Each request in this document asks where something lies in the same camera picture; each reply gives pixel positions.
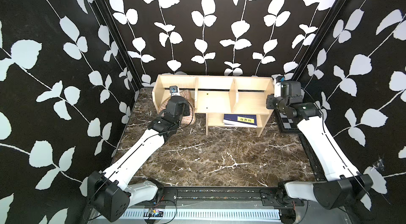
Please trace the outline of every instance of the black wallpaper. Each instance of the black wallpaper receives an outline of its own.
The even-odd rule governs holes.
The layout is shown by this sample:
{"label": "black wallpaper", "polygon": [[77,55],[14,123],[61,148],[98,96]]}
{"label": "black wallpaper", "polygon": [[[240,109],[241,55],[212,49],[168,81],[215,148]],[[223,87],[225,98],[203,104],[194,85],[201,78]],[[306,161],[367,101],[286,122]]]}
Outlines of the black wallpaper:
{"label": "black wallpaper", "polygon": [[[299,25],[303,24],[302,28],[313,27],[306,35],[306,37],[310,36],[306,41],[307,44],[310,44],[317,28],[334,2],[334,0],[323,0],[319,7],[323,10],[318,10],[320,0],[312,0],[315,2],[313,4],[306,0],[307,6],[303,0],[285,0],[284,3],[280,4],[281,9],[277,10],[279,3],[274,0],[274,4],[270,7],[271,10],[268,11],[273,0],[236,0],[237,5],[233,0],[213,0],[215,9],[210,6],[213,3],[207,3],[207,7],[202,8],[202,0],[161,0],[161,7],[157,0],[105,1],[109,5],[111,14],[116,18],[115,23],[125,46],[130,51],[129,54],[144,82],[144,86],[153,85],[157,75],[163,73],[242,74],[243,76],[266,77],[287,73],[287,78],[291,77],[293,69],[308,47],[302,45],[300,38],[305,36],[305,32]],[[128,10],[130,12],[127,15],[129,21],[124,15],[128,13]],[[134,16],[134,10],[137,12],[137,17]],[[280,16],[276,24],[273,24],[272,18],[274,19],[274,16],[271,15],[272,13]],[[207,25],[204,24],[203,28],[202,20],[205,14],[209,17],[207,18]],[[268,15],[268,26],[264,21],[266,15]],[[232,44],[224,47],[220,41],[230,39],[231,42],[234,42],[236,36],[231,26],[241,20],[245,23],[240,24],[240,30],[247,28],[247,23],[249,29],[245,29],[246,32],[241,31],[243,34],[238,39],[242,40],[239,45],[242,45],[243,48],[236,49],[234,53]],[[154,23],[162,24],[161,26],[164,28],[165,25],[174,26],[174,29],[173,27],[166,29],[169,35],[176,33],[177,38],[174,36],[172,45],[169,40],[166,40],[165,47],[163,47],[160,43],[162,40],[160,37],[165,37],[167,32]],[[299,36],[297,45],[292,49],[292,42],[297,36]],[[140,50],[137,50],[137,47],[133,45],[133,40],[139,40],[140,37],[146,43],[141,54],[139,54]],[[266,47],[268,57],[262,59],[264,55],[263,46],[270,39],[273,41],[268,43]],[[152,58],[142,58],[143,62],[141,62],[139,57],[144,54],[148,54]],[[173,64],[168,66],[167,62],[171,60],[176,62],[171,62]]]}
{"label": "black wallpaper", "polygon": [[136,85],[93,0],[1,2],[0,223],[79,223]]}
{"label": "black wallpaper", "polygon": [[348,159],[373,179],[371,198],[353,208],[362,223],[404,222],[405,15],[406,0],[347,0],[300,77]]}

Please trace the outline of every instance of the book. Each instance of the book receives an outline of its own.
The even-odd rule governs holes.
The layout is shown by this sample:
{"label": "book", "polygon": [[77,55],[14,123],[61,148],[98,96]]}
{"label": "book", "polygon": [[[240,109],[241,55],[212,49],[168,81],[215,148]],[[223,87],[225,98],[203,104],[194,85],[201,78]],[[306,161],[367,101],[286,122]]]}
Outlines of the book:
{"label": "book", "polygon": [[256,128],[256,115],[224,114],[225,125]]}

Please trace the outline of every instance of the patterned cushion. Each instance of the patterned cushion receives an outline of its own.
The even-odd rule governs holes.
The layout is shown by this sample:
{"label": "patterned cushion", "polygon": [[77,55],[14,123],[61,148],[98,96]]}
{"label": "patterned cushion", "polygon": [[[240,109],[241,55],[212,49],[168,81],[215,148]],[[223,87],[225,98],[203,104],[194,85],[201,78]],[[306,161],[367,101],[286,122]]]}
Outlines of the patterned cushion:
{"label": "patterned cushion", "polygon": [[[180,96],[183,96],[189,103],[189,109],[190,109],[190,116],[184,116],[182,119],[181,124],[189,124],[190,120],[192,120],[192,122],[190,123],[191,125],[193,125],[196,121],[196,116],[195,116],[195,108],[193,107],[193,104],[195,103],[195,100],[192,98],[192,94],[190,92],[190,90],[183,90],[179,92]],[[165,109],[168,101],[169,101],[170,97],[168,97],[160,106],[158,109],[158,113],[161,112],[163,109]]]}

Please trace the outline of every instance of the marble floor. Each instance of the marble floor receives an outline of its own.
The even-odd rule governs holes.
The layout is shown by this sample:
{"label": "marble floor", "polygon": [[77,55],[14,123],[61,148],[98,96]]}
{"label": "marble floor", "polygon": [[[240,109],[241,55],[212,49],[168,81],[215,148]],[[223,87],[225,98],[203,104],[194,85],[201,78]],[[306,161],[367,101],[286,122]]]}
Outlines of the marble floor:
{"label": "marble floor", "polygon": [[[144,133],[157,113],[152,88],[143,88],[114,161]],[[279,181],[314,181],[295,134],[280,134],[274,115],[261,137],[255,128],[210,127],[206,115],[178,131],[144,163],[131,183],[154,178],[165,186],[277,186]]]}

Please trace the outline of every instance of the cable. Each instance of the cable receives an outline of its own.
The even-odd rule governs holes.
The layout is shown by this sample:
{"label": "cable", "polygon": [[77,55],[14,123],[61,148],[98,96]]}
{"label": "cable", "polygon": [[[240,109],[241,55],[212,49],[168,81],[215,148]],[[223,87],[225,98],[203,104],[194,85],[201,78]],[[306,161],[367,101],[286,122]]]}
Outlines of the cable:
{"label": "cable", "polygon": [[309,201],[307,201],[306,211],[304,212],[302,219],[301,219],[298,223],[296,223],[296,224],[299,224],[299,223],[301,223],[301,222],[303,221],[303,219],[305,218],[305,216],[306,216],[306,214],[307,214],[307,209],[308,209],[308,208],[309,208]]}
{"label": "cable", "polygon": [[177,215],[177,206],[176,206],[175,202],[173,202],[172,200],[166,200],[166,201],[171,201],[176,210],[175,210],[175,215],[173,216],[173,218],[170,221],[162,223],[162,224],[168,224],[169,222],[173,221],[173,219],[175,219],[175,217]]}

